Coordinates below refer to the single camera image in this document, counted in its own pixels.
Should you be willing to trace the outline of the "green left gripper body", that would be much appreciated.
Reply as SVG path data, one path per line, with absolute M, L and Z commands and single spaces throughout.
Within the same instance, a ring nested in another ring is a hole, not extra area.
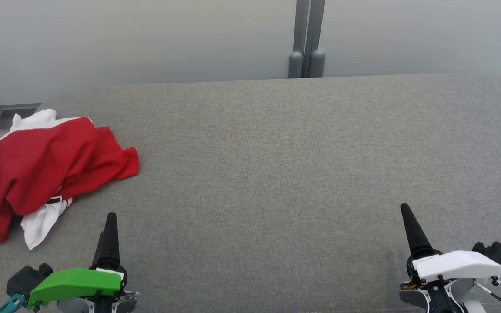
M 37 311 L 52 302 L 75 298 L 117 299 L 127 285 L 127 279 L 122 266 L 117 270 L 95 267 L 53 272 L 30 291 L 28 310 Z

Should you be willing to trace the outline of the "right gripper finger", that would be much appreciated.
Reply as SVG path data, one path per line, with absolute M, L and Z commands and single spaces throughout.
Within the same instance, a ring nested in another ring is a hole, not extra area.
M 401 204 L 401 215 L 411 257 L 427 257 L 433 255 L 434 249 L 407 203 Z

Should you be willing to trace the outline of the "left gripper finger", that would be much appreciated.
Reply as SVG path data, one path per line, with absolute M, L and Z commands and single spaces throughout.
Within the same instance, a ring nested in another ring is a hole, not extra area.
M 103 231 L 103 259 L 120 263 L 119 232 L 117 229 L 117 214 L 109 212 Z
M 105 238 L 106 238 L 106 234 L 105 234 L 105 231 L 103 230 L 100 233 L 99 242 L 98 242 L 97 247 L 96 247 L 94 259 L 92 261 L 93 266 L 97 266 L 100 263 L 100 259 L 104 257 L 105 243 L 106 243 Z

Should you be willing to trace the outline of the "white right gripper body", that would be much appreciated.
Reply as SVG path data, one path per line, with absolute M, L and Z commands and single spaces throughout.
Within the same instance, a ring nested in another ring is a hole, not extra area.
M 426 283 L 455 279 L 482 279 L 488 283 L 493 278 L 501 284 L 501 265 L 474 251 L 453 251 L 434 254 L 411 262 L 412 277 Z

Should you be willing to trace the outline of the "red shirt white striped trim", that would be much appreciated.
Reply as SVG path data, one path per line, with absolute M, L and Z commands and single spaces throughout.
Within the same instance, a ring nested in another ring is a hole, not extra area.
M 15 115 L 0 138 L 0 243 L 15 216 L 54 197 L 75 201 L 138 172 L 137 150 L 121 148 L 109 127 L 96 127 L 89 117 L 57 118 L 53 109 Z

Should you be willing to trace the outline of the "grey metal post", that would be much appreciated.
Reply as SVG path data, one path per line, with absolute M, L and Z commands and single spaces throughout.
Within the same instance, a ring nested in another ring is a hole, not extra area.
M 294 19 L 294 45 L 288 58 L 289 79 L 303 77 L 304 54 L 306 48 L 308 18 L 310 13 L 310 0 L 296 0 Z
M 326 52 L 319 48 L 319 41 L 326 0 L 308 0 L 308 4 L 307 32 L 301 76 L 303 78 L 321 78 L 324 74 Z

